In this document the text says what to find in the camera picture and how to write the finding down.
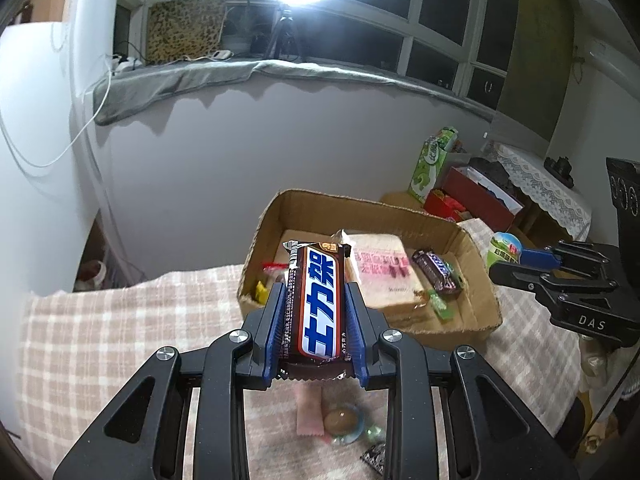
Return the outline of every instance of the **blue gripper part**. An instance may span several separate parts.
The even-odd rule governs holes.
[[[520,264],[536,269],[552,270],[559,269],[562,262],[551,251],[523,249],[520,255]]]
[[[278,361],[280,359],[280,346],[282,345],[282,332],[284,328],[284,313],[287,304],[287,289],[283,287],[278,297],[276,310],[271,322],[271,328],[267,337],[264,351],[264,372],[262,378],[267,383],[276,377]]]
[[[346,298],[344,310],[347,318],[347,351],[353,362],[353,373],[360,381],[360,386],[365,388],[369,382],[369,374],[367,373],[364,338],[349,287],[345,287],[344,297]]]

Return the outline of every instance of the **snack package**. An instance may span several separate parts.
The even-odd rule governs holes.
[[[263,282],[258,282],[255,286],[254,300],[261,305],[266,305],[269,299],[269,289],[264,286]]]
[[[415,251],[412,260],[441,296],[456,298],[462,287],[454,269],[436,253],[427,249]]]
[[[449,305],[447,305],[435,290],[428,290],[427,294],[429,295],[429,306],[441,320],[448,321],[449,319],[453,319],[453,312],[449,308]]]
[[[349,246],[290,241],[281,376],[337,379],[351,374],[347,354],[344,259]]]
[[[443,128],[436,136],[424,141],[407,189],[409,195],[421,204],[424,204],[427,195],[435,187],[438,174],[457,138],[458,131],[455,128]]]
[[[364,452],[360,459],[371,466],[376,473],[383,475],[385,473],[385,449],[385,442],[374,444]]]
[[[269,262],[262,264],[262,270],[267,275],[266,287],[269,290],[271,290],[273,283],[284,283],[287,285],[287,275],[289,274],[288,264]]]
[[[486,254],[486,267],[491,267],[495,262],[511,262],[518,264],[522,254],[522,244],[511,233],[496,233],[489,243],[489,251]]]
[[[351,246],[347,278],[358,283],[365,305],[394,315],[411,312],[425,303],[424,287],[400,238],[386,234],[348,235],[344,231],[338,236]]]

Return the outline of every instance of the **red box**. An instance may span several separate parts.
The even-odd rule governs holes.
[[[462,218],[458,212],[452,207],[444,203],[437,194],[430,191],[427,195],[427,199],[424,201],[422,208],[430,215],[439,216],[445,220],[451,220],[452,222],[462,222]]]
[[[516,205],[509,210],[492,192],[466,176],[464,173],[466,170],[467,168],[451,168],[444,179],[442,190],[458,200],[473,216],[484,221],[494,232],[508,231],[516,214],[522,209],[522,204],[491,183],[494,189],[497,189],[495,192],[498,196]],[[486,182],[490,182],[486,177],[482,177]]]

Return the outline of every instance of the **tripod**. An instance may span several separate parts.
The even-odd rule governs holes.
[[[302,63],[306,63],[306,56],[302,48],[302,42],[300,41],[300,34],[298,33],[296,22],[293,21],[291,9],[289,8],[289,6],[283,5],[280,7],[280,10],[282,12],[282,16],[280,17],[278,23],[276,23],[276,26],[273,28],[271,39],[269,40],[269,46],[264,52],[262,59],[280,59],[282,43],[284,42],[284,37],[288,33],[293,36],[293,40],[296,42],[296,48],[298,50],[298,55],[300,56],[300,61]]]

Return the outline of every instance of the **gray cloth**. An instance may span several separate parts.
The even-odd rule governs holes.
[[[256,73],[280,79],[311,78],[320,81],[393,86],[453,104],[488,121],[492,119],[492,115],[484,108],[466,98],[457,97],[452,92],[427,83],[421,84],[402,76],[392,76],[388,72],[377,73],[346,66],[297,64],[279,60],[232,60],[181,61],[119,74],[113,78],[111,90],[104,107],[95,118],[95,123],[98,126],[108,126],[140,113],[155,102],[202,88],[241,83]],[[94,110],[100,106],[106,89],[106,81],[96,85]]]

